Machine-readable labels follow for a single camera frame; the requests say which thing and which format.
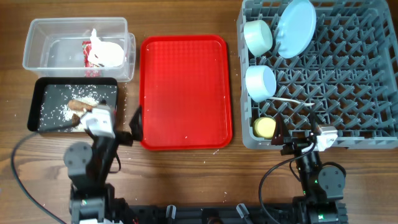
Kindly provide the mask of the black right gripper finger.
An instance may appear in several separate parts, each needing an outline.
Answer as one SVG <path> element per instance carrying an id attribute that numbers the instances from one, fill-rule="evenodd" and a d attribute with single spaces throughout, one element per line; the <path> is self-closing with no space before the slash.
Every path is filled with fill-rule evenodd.
<path id="1" fill-rule="evenodd" d="M 284 122 L 283 116 L 279 113 L 275 117 L 275 130 L 271 139 L 272 145 L 284 145 L 291 143 L 291 135 Z"/>
<path id="2" fill-rule="evenodd" d="M 318 125 L 320 124 L 320 119 L 312 111 L 309 112 L 309 117 L 308 118 L 309 118 L 309 122 L 310 122 L 310 125 L 311 125 L 312 133 L 318 134 Z"/>

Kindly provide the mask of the small light blue bowl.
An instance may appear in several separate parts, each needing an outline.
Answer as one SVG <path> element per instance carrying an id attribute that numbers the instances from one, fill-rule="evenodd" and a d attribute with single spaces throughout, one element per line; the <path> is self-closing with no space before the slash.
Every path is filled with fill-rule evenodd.
<path id="1" fill-rule="evenodd" d="M 249 96 L 256 103 L 273 97 L 277 88 L 275 75 L 266 65 L 250 66 L 246 70 L 245 83 Z"/>

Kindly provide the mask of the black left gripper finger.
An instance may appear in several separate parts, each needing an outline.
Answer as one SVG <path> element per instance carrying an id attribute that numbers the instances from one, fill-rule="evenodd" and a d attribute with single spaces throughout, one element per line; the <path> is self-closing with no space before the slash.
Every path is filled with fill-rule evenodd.
<path id="1" fill-rule="evenodd" d="M 62 123 L 56 126 L 49 126 L 44 128 L 39 128 L 40 133 L 52 133 L 52 132 L 65 132 L 70 129 L 73 129 L 76 126 L 76 123 Z"/>
<path id="2" fill-rule="evenodd" d="M 132 117 L 129 127 L 134 141 L 143 140 L 142 106 L 139 106 Z"/>

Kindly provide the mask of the brown sweet potato piece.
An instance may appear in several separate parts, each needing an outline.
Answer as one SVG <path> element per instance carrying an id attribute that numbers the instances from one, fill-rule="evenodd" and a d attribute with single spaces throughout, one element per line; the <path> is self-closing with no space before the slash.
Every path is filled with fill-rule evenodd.
<path id="1" fill-rule="evenodd" d="M 67 106 L 73 111 L 83 112 L 91 111 L 94 108 L 94 106 L 81 102 L 79 100 L 70 100 Z"/>

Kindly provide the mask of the rice grains heap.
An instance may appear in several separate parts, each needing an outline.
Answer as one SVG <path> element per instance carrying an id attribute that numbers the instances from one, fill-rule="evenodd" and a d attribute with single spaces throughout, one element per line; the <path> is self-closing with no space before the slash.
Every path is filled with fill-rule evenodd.
<path id="1" fill-rule="evenodd" d="M 70 100 L 79 100 L 92 106 L 101 101 L 112 108 L 118 101 L 116 85 L 48 85 L 44 89 L 40 106 L 39 128 L 70 123 L 73 114 L 82 116 L 83 111 L 73 111 L 67 104 Z"/>

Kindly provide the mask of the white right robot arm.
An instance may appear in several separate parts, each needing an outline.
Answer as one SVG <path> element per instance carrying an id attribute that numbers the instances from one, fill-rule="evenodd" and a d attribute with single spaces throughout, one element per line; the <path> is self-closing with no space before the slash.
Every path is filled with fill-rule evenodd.
<path id="1" fill-rule="evenodd" d="M 167 207 L 133 206 L 136 213 L 133 223 L 149 224 L 266 224 L 266 223 L 347 223 L 343 190 L 346 183 L 345 169 L 335 162 L 322 162 L 319 153 L 331 147 L 338 137 L 337 129 L 324 124 L 313 112 L 308 112 L 311 132 L 305 138 L 293 138 L 281 114 L 275 117 L 275 129 L 271 143 L 282 146 L 281 155 L 291 158 L 270 168 L 264 177 L 284 164 L 296 164 L 291 169 L 301 184 L 303 194 L 291 203 L 260 203 L 247 207 L 240 203 L 235 207 Z"/>

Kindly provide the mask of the green bowl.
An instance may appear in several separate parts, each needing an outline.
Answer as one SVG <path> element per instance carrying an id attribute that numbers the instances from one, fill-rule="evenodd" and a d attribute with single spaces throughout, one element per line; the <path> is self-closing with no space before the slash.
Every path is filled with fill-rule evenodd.
<path id="1" fill-rule="evenodd" d="M 272 33 L 264 21 L 257 20 L 245 23 L 243 32 L 246 45 L 253 56 L 260 57 L 272 48 Z"/>

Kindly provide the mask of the white plastic spoon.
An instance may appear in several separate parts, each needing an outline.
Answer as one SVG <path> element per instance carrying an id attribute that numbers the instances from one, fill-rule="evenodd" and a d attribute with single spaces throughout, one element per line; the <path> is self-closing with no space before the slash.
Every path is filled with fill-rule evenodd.
<path id="1" fill-rule="evenodd" d="M 279 97 L 270 97 L 269 100 L 276 100 L 276 101 L 284 101 L 284 102 L 290 102 L 290 103 L 295 103 L 295 104 L 303 104 L 304 106 L 311 107 L 315 105 L 314 103 L 305 103 L 303 101 L 298 101 L 298 100 L 293 100 L 293 99 L 288 99 L 288 98 L 279 98 Z"/>

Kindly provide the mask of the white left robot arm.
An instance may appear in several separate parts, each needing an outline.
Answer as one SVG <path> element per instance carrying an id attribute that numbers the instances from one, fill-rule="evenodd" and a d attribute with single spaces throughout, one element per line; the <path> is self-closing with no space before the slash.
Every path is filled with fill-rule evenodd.
<path id="1" fill-rule="evenodd" d="M 111 165 L 118 160 L 120 144 L 132 146 L 135 137 L 116 131 L 114 137 L 87 132 L 93 144 L 77 142 L 65 151 L 63 160 L 72 181 L 69 211 L 72 223 L 139 223 L 138 216 L 124 198 L 114 196 L 114 187 L 106 183 Z"/>

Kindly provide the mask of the yellow plastic cup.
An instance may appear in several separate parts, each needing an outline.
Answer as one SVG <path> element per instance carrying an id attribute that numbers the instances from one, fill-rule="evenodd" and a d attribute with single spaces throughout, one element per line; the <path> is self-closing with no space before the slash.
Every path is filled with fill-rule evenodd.
<path id="1" fill-rule="evenodd" d="M 275 127 L 274 119 L 261 117 L 254 121 L 253 132 L 256 137 L 270 139 L 274 135 Z"/>

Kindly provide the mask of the light blue plate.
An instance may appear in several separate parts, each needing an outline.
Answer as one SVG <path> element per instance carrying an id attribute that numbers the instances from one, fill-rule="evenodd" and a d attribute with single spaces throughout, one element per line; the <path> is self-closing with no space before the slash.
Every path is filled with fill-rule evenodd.
<path id="1" fill-rule="evenodd" d="M 275 42 L 283 58 L 301 54 L 309 45 L 317 23 L 317 15 L 309 0 L 293 0 L 283 11 L 278 23 Z"/>

